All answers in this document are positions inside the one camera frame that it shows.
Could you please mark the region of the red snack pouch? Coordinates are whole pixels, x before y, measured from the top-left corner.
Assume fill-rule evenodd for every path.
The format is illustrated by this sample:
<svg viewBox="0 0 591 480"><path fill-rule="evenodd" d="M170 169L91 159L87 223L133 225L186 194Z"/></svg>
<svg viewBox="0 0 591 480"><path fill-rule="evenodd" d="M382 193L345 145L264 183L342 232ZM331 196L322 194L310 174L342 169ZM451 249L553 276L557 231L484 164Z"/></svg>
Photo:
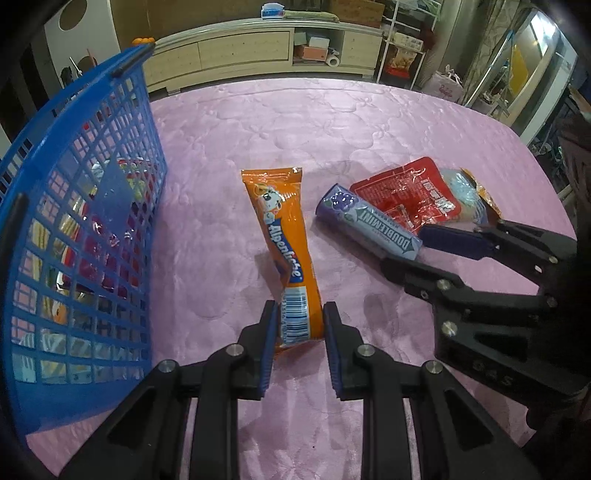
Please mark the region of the red snack pouch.
<svg viewBox="0 0 591 480"><path fill-rule="evenodd" d="M425 224L458 220L462 210L430 157L356 182L349 190L414 234Z"/></svg>

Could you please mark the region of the purple Doublemint gum pack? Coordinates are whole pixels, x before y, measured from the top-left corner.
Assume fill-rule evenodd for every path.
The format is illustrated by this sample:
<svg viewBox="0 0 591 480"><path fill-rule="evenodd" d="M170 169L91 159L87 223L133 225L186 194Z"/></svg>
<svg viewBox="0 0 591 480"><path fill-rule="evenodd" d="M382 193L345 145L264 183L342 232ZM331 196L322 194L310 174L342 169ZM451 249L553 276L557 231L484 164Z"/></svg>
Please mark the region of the purple Doublemint gum pack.
<svg viewBox="0 0 591 480"><path fill-rule="evenodd" d="M415 234L339 184L325 193L315 214L380 259L415 260L423 245Z"/></svg>

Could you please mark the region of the orange Alpenliebe candy stick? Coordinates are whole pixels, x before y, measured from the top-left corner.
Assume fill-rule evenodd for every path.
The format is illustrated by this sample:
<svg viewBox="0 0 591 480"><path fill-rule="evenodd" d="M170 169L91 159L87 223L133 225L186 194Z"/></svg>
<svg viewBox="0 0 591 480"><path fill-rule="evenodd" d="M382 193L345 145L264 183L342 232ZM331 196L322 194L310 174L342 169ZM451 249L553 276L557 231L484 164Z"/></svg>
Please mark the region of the orange Alpenliebe candy stick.
<svg viewBox="0 0 591 480"><path fill-rule="evenodd" d="M322 299L301 210L302 179L300 167L242 171L242 182L280 275L280 349L324 337Z"/></svg>

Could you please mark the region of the blue striped clear snack bag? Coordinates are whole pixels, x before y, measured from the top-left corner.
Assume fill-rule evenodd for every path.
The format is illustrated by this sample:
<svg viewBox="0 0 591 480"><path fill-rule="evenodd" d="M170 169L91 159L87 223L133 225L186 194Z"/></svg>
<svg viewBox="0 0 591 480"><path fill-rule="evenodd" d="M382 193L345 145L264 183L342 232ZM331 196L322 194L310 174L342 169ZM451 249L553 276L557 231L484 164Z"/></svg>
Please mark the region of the blue striped clear snack bag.
<svg viewBox="0 0 591 480"><path fill-rule="evenodd" d="M464 169L442 169L443 180L460 203L457 222L486 224L488 213L485 201L477 190L477 181Z"/></svg>

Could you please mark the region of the orange yellow snack pouch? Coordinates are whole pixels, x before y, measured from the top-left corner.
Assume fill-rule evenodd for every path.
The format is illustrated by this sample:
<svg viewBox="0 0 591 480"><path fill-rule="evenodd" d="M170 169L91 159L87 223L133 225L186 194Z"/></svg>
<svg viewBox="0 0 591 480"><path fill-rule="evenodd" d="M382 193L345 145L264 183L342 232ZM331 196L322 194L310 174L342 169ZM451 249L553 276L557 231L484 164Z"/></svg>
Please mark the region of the orange yellow snack pouch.
<svg viewBox="0 0 591 480"><path fill-rule="evenodd" d="M464 176L471 182L481 202L484 204L486 209L487 223L491 225L496 225L500 220L502 220L502 212L495 200L493 199L492 195L488 192L484 185L476 178L476 176L470 170L462 168L461 171L464 174Z"/></svg>

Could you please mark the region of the red green nut pouch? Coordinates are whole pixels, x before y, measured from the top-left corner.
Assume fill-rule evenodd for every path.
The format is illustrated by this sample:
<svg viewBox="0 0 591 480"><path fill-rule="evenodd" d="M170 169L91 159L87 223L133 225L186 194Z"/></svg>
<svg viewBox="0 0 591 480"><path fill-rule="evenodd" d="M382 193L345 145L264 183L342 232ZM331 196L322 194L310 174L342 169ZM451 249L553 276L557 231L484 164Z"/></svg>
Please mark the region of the red green nut pouch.
<svg viewBox="0 0 591 480"><path fill-rule="evenodd" d="M98 290L130 301L142 290L160 168L136 156L91 160L68 194L48 280L62 295L89 300Z"/></svg>

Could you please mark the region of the pink shopping bag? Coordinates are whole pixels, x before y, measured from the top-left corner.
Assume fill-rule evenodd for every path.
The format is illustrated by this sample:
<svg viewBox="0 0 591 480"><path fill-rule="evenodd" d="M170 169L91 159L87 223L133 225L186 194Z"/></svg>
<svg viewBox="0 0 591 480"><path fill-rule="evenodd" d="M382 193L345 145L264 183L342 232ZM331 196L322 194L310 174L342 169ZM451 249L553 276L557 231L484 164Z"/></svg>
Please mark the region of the pink shopping bag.
<svg viewBox="0 0 591 480"><path fill-rule="evenodd" d="M422 87L422 93L457 103L464 95L461 78L449 65L443 72L436 71Z"/></svg>

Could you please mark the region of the arched standing mirror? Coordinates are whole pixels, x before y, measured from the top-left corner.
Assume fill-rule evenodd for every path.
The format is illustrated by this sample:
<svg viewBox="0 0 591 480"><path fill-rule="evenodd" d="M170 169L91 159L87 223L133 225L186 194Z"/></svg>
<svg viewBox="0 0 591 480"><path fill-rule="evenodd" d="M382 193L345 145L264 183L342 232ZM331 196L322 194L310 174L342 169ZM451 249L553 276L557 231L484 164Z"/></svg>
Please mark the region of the arched standing mirror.
<svg viewBox="0 0 591 480"><path fill-rule="evenodd" d="M529 145L567 90L577 62L557 24L529 8L503 39L472 108L510 127Z"/></svg>

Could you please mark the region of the brown cardboard box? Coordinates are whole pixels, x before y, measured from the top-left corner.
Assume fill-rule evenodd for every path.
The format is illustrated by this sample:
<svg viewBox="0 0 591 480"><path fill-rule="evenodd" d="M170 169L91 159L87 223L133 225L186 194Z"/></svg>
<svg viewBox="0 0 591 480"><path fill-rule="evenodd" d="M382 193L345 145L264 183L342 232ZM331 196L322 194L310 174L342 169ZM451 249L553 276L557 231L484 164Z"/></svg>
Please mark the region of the brown cardboard box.
<svg viewBox="0 0 591 480"><path fill-rule="evenodd" d="M342 22L379 28L386 5L370 0L329 0L329 11Z"/></svg>

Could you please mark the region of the blue plastic basket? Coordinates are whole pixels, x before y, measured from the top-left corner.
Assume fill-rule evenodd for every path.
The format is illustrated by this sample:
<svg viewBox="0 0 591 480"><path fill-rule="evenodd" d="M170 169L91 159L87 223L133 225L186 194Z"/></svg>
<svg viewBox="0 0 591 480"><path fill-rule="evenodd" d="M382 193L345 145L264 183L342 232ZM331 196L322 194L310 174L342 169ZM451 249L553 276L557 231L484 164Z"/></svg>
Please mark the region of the blue plastic basket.
<svg viewBox="0 0 591 480"><path fill-rule="evenodd" d="M166 162L131 47L57 93L1 161L1 410L18 437L116 406L151 367Z"/></svg>

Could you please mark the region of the cream TV cabinet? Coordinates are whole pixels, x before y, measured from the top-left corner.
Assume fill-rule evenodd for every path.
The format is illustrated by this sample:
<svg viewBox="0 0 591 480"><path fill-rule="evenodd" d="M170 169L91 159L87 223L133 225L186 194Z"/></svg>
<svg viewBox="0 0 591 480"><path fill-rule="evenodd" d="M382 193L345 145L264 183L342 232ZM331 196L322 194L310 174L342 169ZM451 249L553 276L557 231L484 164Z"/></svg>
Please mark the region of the cream TV cabinet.
<svg viewBox="0 0 591 480"><path fill-rule="evenodd" d="M376 28L318 20L243 19L163 37L143 65L150 93L267 75L353 75L370 80L382 47Z"/></svg>

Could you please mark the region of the green folded cloth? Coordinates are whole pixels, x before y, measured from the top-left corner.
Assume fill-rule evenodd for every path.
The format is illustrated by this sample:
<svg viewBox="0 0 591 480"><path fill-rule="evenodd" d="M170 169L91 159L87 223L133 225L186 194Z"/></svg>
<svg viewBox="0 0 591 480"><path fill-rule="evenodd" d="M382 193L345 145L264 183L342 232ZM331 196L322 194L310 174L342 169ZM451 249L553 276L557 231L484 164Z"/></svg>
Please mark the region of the green folded cloth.
<svg viewBox="0 0 591 480"><path fill-rule="evenodd" d="M339 17L334 13L324 11L294 11L286 10L283 13L283 18L287 20L304 20L304 21L324 21L339 23Z"/></svg>

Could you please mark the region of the blue tissue pack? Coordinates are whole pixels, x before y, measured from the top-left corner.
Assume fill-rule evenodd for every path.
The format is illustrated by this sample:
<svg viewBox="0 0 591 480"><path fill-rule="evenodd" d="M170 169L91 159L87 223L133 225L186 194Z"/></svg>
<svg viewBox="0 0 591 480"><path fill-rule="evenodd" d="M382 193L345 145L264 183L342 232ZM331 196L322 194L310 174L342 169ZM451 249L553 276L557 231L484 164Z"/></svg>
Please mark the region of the blue tissue pack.
<svg viewBox="0 0 591 480"><path fill-rule="evenodd" d="M262 19L280 19L286 14L286 7L277 2L267 2L260 10L260 18Z"/></svg>

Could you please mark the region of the plate of oranges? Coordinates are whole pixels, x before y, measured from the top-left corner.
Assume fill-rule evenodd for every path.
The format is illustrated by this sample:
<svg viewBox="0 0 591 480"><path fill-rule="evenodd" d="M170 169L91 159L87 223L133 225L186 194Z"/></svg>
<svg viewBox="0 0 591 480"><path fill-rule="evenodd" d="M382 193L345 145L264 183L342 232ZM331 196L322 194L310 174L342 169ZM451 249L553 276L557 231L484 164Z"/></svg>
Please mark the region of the plate of oranges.
<svg viewBox="0 0 591 480"><path fill-rule="evenodd" d="M153 37L138 37L134 38L131 42L132 46L143 45L143 44L154 44L155 39Z"/></svg>

